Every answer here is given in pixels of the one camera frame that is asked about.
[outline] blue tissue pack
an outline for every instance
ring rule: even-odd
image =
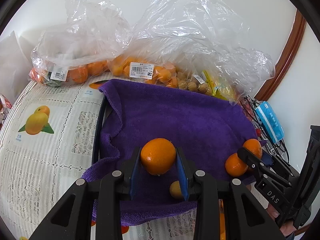
[[[269,134],[273,143],[277,143],[284,137],[283,128],[267,101],[263,101],[256,109],[256,114],[259,116],[265,131]]]

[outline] folded towel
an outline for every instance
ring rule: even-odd
[[[101,160],[84,173],[87,181],[101,179],[119,169],[133,149],[154,138],[166,138],[182,147],[187,159],[217,179],[230,181],[224,163],[250,138],[255,129],[240,106],[228,101],[179,89],[113,79],[100,87],[113,111],[100,134]],[[243,175],[248,184],[252,177]],[[170,196],[170,184],[178,180],[175,165],[164,175],[141,169],[133,201],[121,202],[121,224],[138,225],[174,216],[196,207],[196,202]]]

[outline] green leaf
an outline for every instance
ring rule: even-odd
[[[47,123],[41,130],[42,132],[46,133],[54,133],[49,123]]]
[[[23,132],[26,130],[26,125],[22,126],[18,132]]]

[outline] metal screw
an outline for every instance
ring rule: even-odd
[[[233,183],[234,185],[239,186],[239,185],[241,184],[241,180],[239,180],[239,179],[233,179],[233,180],[232,180],[232,183]]]
[[[83,185],[85,183],[85,180],[84,179],[77,179],[76,180],[76,184],[78,185],[78,186],[81,186],[81,185]]]
[[[119,177],[119,176],[121,176],[121,171],[114,171],[113,173],[112,173],[112,176],[114,176],[114,177]]]
[[[204,171],[201,171],[201,170],[197,170],[197,171],[196,171],[196,175],[197,175],[198,177],[203,177],[203,176],[205,175],[205,172],[204,172]]]

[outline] wooden trim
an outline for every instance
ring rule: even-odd
[[[302,233],[304,233],[305,231],[308,230],[308,228],[309,228],[310,225],[311,225],[311,224],[308,224],[308,225],[305,225],[305,226],[297,229],[297,230],[294,232],[294,235],[295,235],[295,236],[301,235]]]
[[[305,26],[306,20],[297,10],[290,36],[276,64],[276,75],[274,76],[274,78],[267,80],[263,84],[254,98],[260,101],[266,101],[276,90],[297,54],[298,48],[301,44]]]

